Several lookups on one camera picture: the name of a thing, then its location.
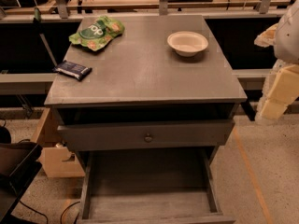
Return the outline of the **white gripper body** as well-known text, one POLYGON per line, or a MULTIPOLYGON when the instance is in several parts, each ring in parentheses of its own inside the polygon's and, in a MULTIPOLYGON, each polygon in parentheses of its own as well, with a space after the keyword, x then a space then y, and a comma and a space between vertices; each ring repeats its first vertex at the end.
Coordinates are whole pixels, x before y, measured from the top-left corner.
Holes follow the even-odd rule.
POLYGON ((277 104, 289 104, 292 98, 291 65, 277 59, 263 84, 261 102, 272 101, 277 104))

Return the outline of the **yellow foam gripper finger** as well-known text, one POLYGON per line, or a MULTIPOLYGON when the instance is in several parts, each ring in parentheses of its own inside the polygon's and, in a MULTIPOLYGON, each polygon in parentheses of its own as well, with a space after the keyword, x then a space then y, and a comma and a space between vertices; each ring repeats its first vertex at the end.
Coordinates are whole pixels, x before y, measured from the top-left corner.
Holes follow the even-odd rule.
POLYGON ((299 65, 275 67, 263 84, 256 121, 276 121, 299 97, 299 65))
POLYGON ((274 46, 277 28, 278 28, 277 24, 274 24, 269 28, 267 28, 265 31, 263 31, 255 38, 254 44, 263 48, 274 46))

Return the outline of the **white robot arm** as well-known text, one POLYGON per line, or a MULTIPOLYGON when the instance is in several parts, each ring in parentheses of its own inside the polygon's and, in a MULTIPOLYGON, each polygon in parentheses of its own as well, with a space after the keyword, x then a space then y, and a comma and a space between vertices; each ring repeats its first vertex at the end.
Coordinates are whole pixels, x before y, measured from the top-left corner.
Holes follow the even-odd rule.
POLYGON ((299 97, 299 0, 279 22, 259 34, 254 44, 274 48, 277 58, 263 84, 263 96, 255 119, 262 123, 278 120, 299 97))

